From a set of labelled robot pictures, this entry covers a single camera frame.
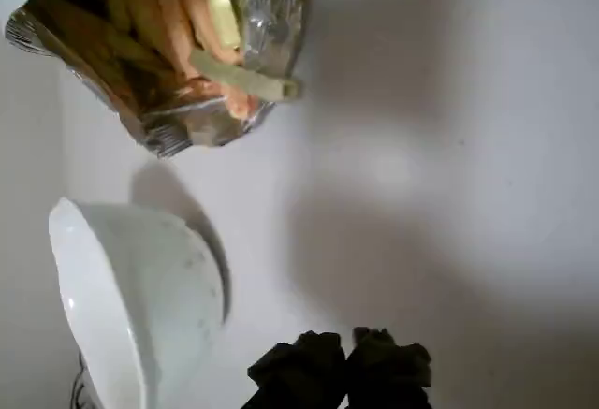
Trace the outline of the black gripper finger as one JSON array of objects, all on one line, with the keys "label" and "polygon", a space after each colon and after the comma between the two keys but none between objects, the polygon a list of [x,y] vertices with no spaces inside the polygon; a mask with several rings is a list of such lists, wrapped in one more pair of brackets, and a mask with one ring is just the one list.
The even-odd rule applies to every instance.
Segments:
[{"label": "black gripper finger", "polygon": [[338,408],[345,397],[345,353],[337,333],[306,331],[278,343],[247,370],[257,385],[248,408]]},{"label": "black gripper finger", "polygon": [[355,327],[347,358],[350,408],[429,408],[431,356],[419,343],[396,344],[387,329]]}]

